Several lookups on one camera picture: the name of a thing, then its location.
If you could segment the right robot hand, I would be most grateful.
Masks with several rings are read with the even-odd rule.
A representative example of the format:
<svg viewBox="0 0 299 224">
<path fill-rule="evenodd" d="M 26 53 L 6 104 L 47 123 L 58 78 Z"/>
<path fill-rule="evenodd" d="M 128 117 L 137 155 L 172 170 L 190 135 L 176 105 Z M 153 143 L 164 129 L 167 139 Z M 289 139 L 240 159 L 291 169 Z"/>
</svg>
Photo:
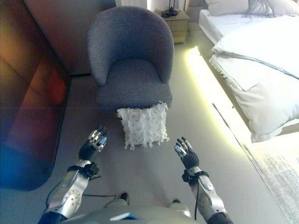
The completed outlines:
<svg viewBox="0 0 299 224">
<path fill-rule="evenodd" d="M 180 157 L 186 169 L 191 169 L 193 167 L 199 166 L 199 158 L 194 152 L 190 142 L 185 137 L 177 139 L 174 150 Z"/>
</svg>

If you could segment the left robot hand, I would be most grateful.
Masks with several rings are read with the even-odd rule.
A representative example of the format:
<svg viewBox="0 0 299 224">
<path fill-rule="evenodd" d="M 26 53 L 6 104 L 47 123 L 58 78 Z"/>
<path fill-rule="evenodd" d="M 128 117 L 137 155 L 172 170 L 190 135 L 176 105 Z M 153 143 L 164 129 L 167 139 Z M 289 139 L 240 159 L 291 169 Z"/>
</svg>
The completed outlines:
<svg viewBox="0 0 299 224">
<path fill-rule="evenodd" d="M 79 159 L 94 162 L 106 143 L 107 129 L 99 126 L 90 133 L 85 144 L 80 148 Z"/>
</svg>

